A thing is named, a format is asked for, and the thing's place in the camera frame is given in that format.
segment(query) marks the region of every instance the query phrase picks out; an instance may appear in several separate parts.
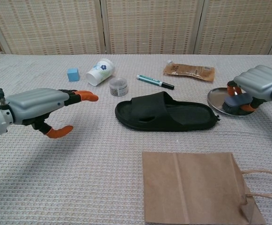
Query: brown pouch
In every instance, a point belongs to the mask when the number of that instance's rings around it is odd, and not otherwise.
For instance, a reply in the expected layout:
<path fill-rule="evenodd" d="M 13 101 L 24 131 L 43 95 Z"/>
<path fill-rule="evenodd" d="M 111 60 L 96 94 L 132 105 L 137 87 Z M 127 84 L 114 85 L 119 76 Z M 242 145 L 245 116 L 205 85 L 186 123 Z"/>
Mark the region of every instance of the brown pouch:
<path fill-rule="evenodd" d="M 232 153 L 143 152 L 144 219 L 164 224 L 263 225 Z"/>
<path fill-rule="evenodd" d="M 215 68 L 169 63 L 164 68 L 163 73 L 168 75 L 192 76 L 212 82 L 214 80 Z"/>

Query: jar lid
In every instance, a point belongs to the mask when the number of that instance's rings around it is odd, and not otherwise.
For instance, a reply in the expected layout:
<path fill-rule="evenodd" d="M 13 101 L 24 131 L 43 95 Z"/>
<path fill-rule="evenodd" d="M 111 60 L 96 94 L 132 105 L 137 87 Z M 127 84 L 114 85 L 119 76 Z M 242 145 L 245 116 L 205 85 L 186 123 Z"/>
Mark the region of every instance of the jar lid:
<path fill-rule="evenodd" d="M 122 89 L 125 88 L 127 84 L 127 80 L 121 77 L 114 77 L 110 80 L 110 88 L 112 89 Z"/>

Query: paper bag handle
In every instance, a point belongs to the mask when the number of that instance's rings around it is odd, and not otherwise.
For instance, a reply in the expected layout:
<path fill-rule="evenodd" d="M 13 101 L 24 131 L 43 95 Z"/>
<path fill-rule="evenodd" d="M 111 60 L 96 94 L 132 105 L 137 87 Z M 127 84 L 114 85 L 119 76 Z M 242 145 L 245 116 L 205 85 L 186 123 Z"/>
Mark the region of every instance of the paper bag handle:
<path fill-rule="evenodd" d="M 269 173 L 272 174 L 272 171 L 269 170 L 243 170 L 241 171 L 242 174 L 248 174 L 248 173 Z M 265 198 L 272 199 L 272 194 L 259 194 L 259 193 L 245 193 L 247 197 L 253 197 L 253 196 L 260 196 Z"/>

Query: robotic hand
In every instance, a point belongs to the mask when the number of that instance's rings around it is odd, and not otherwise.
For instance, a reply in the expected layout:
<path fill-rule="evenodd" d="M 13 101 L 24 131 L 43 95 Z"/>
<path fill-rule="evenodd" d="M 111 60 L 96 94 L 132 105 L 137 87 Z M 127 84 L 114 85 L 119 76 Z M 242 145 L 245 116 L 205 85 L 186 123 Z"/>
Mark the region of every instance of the robotic hand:
<path fill-rule="evenodd" d="M 50 138 L 67 135 L 73 126 L 54 130 L 45 123 L 51 112 L 81 101 L 97 101 L 98 97 L 85 90 L 54 90 L 41 88 L 26 91 L 4 98 L 0 89 L 0 135 L 7 132 L 12 124 L 32 125 Z"/>
<path fill-rule="evenodd" d="M 254 112 L 262 103 L 272 101 L 272 69 L 266 66 L 256 66 L 228 82 L 227 90 L 230 96 L 249 93 L 253 100 L 250 104 L 241 105 L 239 115 Z"/>

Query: clear container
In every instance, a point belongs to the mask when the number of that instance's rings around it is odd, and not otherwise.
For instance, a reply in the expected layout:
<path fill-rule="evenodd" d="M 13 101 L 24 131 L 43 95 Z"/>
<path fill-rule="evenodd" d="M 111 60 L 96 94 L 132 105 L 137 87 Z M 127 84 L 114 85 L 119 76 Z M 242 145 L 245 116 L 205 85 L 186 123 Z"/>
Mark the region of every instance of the clear container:
<path fill-rule="evenodd" d="M 128 92 L 128 83 L 125 78 L 114 77 L 110 80 L 110 93 L 113 96 L 123 96 Z"/>

